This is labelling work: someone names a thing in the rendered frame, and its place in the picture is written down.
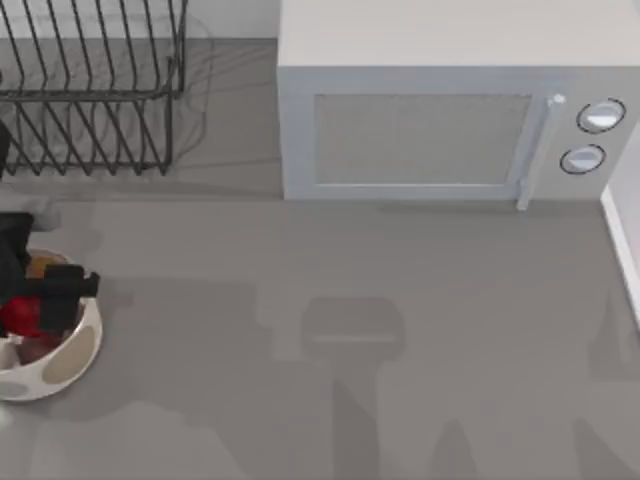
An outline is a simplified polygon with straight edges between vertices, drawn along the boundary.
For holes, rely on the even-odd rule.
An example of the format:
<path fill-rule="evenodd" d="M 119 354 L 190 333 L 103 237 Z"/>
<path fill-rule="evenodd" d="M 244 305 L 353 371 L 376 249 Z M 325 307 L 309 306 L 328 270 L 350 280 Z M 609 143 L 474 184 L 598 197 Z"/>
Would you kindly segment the small white microwave knob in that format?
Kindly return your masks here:
<path fill-rule="evenodd" d="M 569 175 L 586 175 L 599 169 L 607 154 L 598 145 L 590 144 L 566 151 L 559 162 L 561 169 Z"/>

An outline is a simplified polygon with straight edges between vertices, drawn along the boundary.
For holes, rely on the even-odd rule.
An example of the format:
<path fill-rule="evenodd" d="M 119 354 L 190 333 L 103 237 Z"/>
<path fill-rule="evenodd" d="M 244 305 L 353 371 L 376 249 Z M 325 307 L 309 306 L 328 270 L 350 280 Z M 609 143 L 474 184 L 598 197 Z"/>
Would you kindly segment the pale microwave oven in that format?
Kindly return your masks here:
<path fill-rule="evenodd" d="M 282 0 L 282 67 L 446 66 L 509 68 L 547 94 L 521 196 L 596 201 L 640 122 L 640 0 Z M 626 107 L 612 130 L 592 135 L 580 110 L 609 98 Z M 569 175 L 562 155 L 598 145 L 598 170 Z"/>

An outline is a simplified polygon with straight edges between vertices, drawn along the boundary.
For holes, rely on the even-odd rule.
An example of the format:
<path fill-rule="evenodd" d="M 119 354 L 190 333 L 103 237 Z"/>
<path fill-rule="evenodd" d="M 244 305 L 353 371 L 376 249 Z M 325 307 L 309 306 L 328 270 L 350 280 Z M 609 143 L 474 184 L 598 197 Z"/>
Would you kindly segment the red round fruit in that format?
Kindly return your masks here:
<path fill-rule="evenodd" d="M 0 307 L 0 337 L 10 334 L 27 338 L 44 335 L 40 328 L 41 300 L 35 296 L 14 296 Z"/>

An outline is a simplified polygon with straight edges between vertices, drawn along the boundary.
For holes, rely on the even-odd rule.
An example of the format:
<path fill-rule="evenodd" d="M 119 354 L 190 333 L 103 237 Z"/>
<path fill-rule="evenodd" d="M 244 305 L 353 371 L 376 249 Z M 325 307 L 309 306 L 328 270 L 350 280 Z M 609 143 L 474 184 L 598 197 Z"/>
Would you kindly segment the orange brown bread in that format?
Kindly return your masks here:
<path fill-rule="evenodd" d="M 50 265 L 68 264 L 68 259 L 55 252 L 46 250 L 33 250 L 29 252 L 30 261 L 25 269 L 26 278 L 43 278 L 46 269 Z"/>

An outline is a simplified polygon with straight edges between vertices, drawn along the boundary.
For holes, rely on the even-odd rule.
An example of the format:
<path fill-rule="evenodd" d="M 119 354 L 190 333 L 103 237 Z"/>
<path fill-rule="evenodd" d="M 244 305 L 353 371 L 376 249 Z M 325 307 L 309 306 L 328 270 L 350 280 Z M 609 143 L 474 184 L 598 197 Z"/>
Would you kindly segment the large white microwave knob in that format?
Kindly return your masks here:
<path fill-rule="evenodd" d="M 626 107 L 618 99 L 609 98 L 584 106 L 577 115 L 577 126 L 596 135 L 614 129 L 626 116 Z"/>

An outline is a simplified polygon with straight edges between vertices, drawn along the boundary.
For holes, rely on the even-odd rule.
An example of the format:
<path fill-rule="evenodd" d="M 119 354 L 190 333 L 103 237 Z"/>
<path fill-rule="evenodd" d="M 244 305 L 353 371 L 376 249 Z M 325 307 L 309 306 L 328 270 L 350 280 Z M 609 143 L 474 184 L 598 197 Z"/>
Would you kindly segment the pale grey rounded box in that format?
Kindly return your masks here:
<path fill-rule="evenodd" d="M 33 230 L 49 232 L 58 229 L 62 223 L 61 211 L 55 202 L 39 203 L 30 210 L 33 216 Z"/>

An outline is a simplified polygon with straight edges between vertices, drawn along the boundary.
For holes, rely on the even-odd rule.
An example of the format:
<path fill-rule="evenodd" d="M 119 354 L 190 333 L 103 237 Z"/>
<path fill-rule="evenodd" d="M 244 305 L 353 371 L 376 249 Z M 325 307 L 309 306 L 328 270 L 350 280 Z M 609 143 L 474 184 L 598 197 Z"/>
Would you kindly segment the pale microwave door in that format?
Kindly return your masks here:
<path fill-rule="evenodd" d="M 514 201 L 549 115 L 509 68 L 282 67 L 289 200 Z"/>

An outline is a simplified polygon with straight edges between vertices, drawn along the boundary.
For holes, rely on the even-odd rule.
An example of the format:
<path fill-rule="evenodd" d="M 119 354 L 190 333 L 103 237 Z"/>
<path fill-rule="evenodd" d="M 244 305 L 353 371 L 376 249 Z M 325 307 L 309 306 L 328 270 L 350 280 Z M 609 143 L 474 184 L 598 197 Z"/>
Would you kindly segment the white oval basket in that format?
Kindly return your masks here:
<path fill-rule="evenodd" d="M 26 338 L 12 334 L 0 337 L 0 402 L 22 403 L 52 396 L 89 369 L 103 339 L 97 296 L 82 300 L 82 319 L 61 338 Z"/>

